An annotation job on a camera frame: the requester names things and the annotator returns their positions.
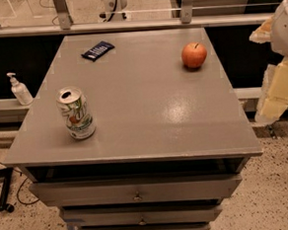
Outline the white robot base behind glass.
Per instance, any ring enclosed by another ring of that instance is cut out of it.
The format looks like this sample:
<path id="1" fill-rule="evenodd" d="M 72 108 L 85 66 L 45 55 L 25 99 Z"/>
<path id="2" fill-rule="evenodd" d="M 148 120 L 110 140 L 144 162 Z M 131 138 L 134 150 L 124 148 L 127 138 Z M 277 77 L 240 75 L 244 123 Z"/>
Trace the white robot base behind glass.
<path id="1" fill-rule="evenodd" d="M 124 21 L 126 15 L 124 9 L 127 6 L 127 0 L 104 0 L 104 11 L 100 13 L 100 17 L 105 22 Z"/>

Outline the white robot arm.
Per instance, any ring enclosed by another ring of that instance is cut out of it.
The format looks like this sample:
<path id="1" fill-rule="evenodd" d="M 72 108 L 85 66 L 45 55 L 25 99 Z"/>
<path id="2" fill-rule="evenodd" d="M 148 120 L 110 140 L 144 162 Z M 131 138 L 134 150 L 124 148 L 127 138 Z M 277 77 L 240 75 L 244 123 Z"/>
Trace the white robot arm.
<path id="1" fill-rule="evenodd" d="M 272 50 L 283 56 L 279 64 L 269 64 L 264 71 L 254 116 L 256 122 L 271 125 L 288 108 L 288 0 L 283 0 L 271 18 L 251 33 L 250 41 L 270 42 Z"/>

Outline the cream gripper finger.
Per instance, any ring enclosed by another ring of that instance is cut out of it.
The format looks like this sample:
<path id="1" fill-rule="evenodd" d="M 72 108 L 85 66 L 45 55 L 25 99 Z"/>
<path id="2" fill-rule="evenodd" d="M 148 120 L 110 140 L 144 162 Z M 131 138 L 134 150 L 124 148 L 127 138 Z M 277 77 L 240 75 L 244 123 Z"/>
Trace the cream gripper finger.
<path id="1" fill-rule="evenodd" d="M 257 43 L 266 43 L 271 41 L 271 26 L 273 19 L 269 18 L 264 21 L 256 30 L 251 33 L 250 41 Z"/>
<path id="2" fill-rule="evenodd" d="M 288 56 L 278 65 L 269 64 L 263 76 L 254 118 L 261 124 L 272 124 L 288 108 Z"/>

